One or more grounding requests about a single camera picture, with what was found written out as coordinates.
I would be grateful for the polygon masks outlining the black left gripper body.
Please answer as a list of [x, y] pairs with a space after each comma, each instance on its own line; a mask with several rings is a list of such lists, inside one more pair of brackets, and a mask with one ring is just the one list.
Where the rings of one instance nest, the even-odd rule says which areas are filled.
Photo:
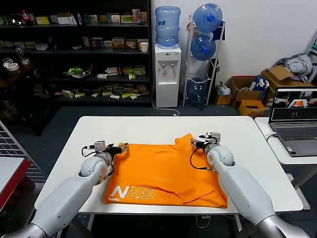
[[120, 154], [120, 147], [118, 146], [108, 146], [106, 152], [111, 155], [111, 158], [114, 159], [117, 154]]

